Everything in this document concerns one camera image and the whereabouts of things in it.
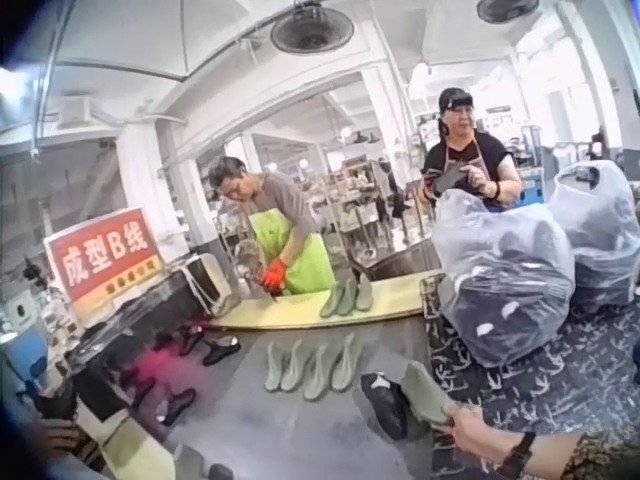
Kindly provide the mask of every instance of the clear plastic bag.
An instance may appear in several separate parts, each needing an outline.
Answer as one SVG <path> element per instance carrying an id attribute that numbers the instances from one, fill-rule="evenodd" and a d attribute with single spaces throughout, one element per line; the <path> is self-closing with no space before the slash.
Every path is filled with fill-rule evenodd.
<path id="1" fill-rule="evenodd" d="M 441 312 L 484 367 L 542 346 L 566 319 L 574 257 L 546 206 L 491 213 L 449 190 L 436 206 L 432 239 L 447 275 Z"/>
<path id="2" fill-rule="evenodd" d="M 610 160 L 563 168 L 549 209 L 576 258 L 573 303 L 586 311 L 633 301 L 640 269 L 640 226 L 624 173 Z"/>

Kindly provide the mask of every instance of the glasses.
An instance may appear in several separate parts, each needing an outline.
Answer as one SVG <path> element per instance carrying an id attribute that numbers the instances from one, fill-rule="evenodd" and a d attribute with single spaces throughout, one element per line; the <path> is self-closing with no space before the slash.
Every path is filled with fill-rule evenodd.
<path id="1" fill-rule="evenodd" d="M 471 115 L 473 113 L 473 107 L 470 105 L 460 105 L 458 107 L 451 108 L 452 112 L 460 113 L 460 114 L 468 114 Z"/>
<path id="2" fill-rule="evenodd" d="M 220 188 L 217 189 L 217 193 L 218 195 L 223 195 L 227 198 L 236 198 L 238 196 L 238 194 L 240 193 L 240 182 L 239 181 L 234 181 L 232 184 L 230 185 L 225 185 L 226 188 L 222 188 L 222 186 Z"/>

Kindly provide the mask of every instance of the patterned mat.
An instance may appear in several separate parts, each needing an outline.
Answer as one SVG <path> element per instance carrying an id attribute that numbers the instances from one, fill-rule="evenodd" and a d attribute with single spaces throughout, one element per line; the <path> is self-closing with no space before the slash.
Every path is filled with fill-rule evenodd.
<path id="1" fill-rule="evenodd" d="M 475 363 L 455 329 L 434 313 L 425 310 L 433 376 L 455 400 L 481 405 L 489 425 L 538 433 L 601 430 L 628 424 L 640 411 L 640 386 L 631 382 L 631 350 L 640 338 L 636 305 L 596 314 L 573 310 L 543 348 L 491 370 Z M 436 435 L 433 478 L 502 478 L 489 472 L 493 466 Z"/>

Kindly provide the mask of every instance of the black t-shirt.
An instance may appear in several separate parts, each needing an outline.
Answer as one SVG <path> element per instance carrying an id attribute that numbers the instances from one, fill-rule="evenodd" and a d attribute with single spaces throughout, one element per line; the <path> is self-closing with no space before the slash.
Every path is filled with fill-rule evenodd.
<path id="1" fill-rule="evenodd" d="M 444 171 L 446 148 L 447 145 L 445 141 L 442 140 L 427 152 L 422 169 L 422 174 L 427 179 L 427 182 L 432 181 Z M 473 161 L 480 156 L 478 154 L 478 148 L 480 149 L 480 153 L 482 153 L 482 159 L 484 160 L 489 179 L 497 182 L 499 180 L 498 166 L 504 157 L 509 155 L 509 151 L 500 140 L 488 133 L 476 131 L 476 141 L 469 143 L 462 151 L 449 148 L 449 159 L 464 163 Z M 461 182 L 458 188 L 473 195 L 477 195 L 478 193 L 467 182 Z"/>

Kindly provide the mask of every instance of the green apron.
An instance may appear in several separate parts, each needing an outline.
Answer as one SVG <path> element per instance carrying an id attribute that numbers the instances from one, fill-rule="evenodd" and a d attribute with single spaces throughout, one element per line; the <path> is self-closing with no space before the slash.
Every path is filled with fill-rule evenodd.
<path id="1" fill-rule="evenodd" d="M 251 226 L 268 266 L 289 240 L 292 224 L 280 211 L 273 208 L 249 216 Z M 335 283 L 329 254 L 322 237 L 313 233 L 307 238 L 298 258 L 289 265 L 285 287 L 292 295 L 329 290 Z"/>

